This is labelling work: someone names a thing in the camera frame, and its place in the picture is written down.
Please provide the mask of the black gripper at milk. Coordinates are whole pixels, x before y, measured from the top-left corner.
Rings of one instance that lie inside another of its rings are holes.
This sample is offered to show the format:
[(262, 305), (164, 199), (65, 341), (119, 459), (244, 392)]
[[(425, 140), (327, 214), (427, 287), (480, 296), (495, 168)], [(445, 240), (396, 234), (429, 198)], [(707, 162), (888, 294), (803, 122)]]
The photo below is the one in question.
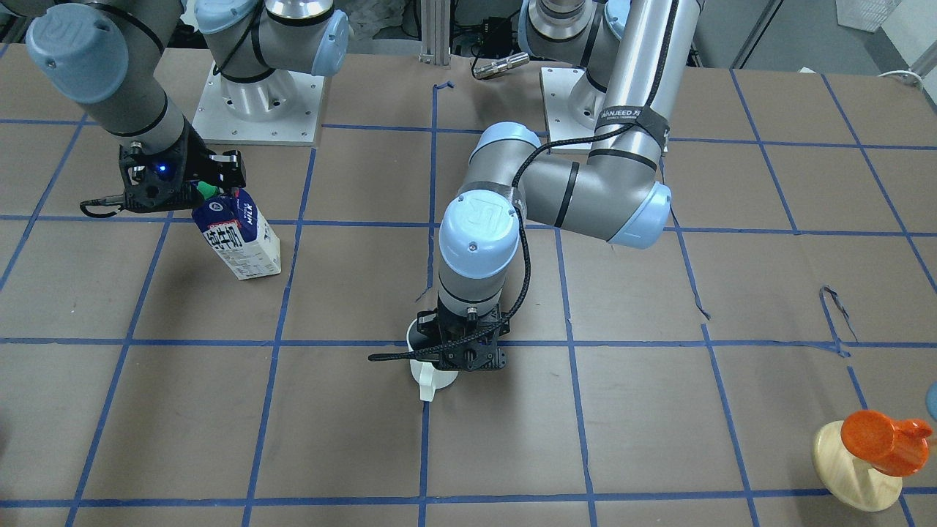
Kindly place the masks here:
[(119, 147), (119, 167), (124, 184), (124, 210), (154, 213), (193, 209), (204, 202), (198, 189), (209, 184), (222, 190), (247, 186), (243, 154), (228, 150), (215, 154), (185, 123), (183, 133), (166, 150), (145, 154), (143, 147)]

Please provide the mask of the black gripper over cup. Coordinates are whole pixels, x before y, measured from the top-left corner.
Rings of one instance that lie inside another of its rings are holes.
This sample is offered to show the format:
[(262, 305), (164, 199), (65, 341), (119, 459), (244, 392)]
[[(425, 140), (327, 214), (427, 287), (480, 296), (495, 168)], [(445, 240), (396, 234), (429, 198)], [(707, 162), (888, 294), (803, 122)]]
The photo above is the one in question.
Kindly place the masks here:
[(499, 338), (510, 330), (499, 306), (465, 316), (440, 306), (417, 314), (407, 334), (407, 357), (442, 371), (499, 370), (507, 363)]

